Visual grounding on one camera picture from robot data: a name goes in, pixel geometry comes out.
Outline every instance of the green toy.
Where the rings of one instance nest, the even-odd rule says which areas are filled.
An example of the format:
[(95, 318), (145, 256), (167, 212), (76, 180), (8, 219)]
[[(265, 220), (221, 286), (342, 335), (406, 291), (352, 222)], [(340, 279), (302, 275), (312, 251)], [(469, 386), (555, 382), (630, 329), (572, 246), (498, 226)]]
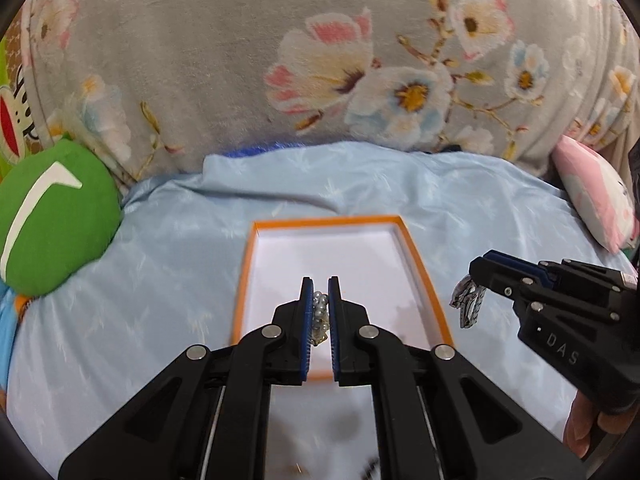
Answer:
[(0, 184), (0, 278), (41, 296), (99, 258), (121, 219), (109, 172), (62, 139), (20, 162)]

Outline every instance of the white tray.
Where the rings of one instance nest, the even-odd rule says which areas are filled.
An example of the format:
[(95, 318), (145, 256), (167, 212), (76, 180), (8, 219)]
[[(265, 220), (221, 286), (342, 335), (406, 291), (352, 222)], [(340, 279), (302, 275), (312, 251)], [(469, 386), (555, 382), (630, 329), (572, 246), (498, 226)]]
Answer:
[[(300, 296), (302, 278), (366, 307), (372, 324), (406, 344), (453, 345), (429, 276), (398, 216), (256, 222), (244, 258), (233, 343)], [(359, 480), (378, 455), (370, 388), (332, 382), (330, 342), (312, 348), (310, 381), (274, 387), (266, 479)]]

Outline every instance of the pink and white plush toy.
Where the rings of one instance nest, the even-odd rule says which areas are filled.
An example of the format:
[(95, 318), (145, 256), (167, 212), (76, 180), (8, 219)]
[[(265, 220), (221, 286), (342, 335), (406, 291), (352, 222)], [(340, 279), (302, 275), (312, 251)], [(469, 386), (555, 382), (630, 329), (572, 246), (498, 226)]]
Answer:
[(594, 238), (617, 253), (636, 235), (634, 203), (613, 167), (591, 148), (563, 136), (552, 158), (580, 218)]

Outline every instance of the cartoon character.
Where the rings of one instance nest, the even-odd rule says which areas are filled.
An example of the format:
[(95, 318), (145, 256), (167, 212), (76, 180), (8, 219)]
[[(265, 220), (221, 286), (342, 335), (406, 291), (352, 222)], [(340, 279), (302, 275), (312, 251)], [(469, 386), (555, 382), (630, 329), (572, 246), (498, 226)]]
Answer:
[(22, 75), (22, 66), (15, 78), (15, 91), (8, 86), (0, 86), (0, 153), (8, 163), (0, 165), (0, 174), (4, 177), (12, 166), (29, 155), (30, 150), (25, 137), (38, 140), (35, 125), (31, 119), (31, 109), (27, 102), (27, 94)]

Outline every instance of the light blue bedsheet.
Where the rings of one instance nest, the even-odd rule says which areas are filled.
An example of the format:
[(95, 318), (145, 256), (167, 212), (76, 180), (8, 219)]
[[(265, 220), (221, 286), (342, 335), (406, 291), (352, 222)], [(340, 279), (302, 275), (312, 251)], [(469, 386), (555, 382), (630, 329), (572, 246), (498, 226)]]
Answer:
[[(188, 345), (226, 346), (256, 219), (399, 214), (443, 305), (489, 249), (630, 271), (596, 246), (557, 189), (498, 160), (340, 143), (251, 158), (209, 156), (201, 175), (155, 178), (126, 201), (105, 255), (35, 301), (15, 342), (8, 415), (54, 476), (68, 453)], [(575, 393), (516, 338), (487, 294), (458, 349), (556, 435)]]

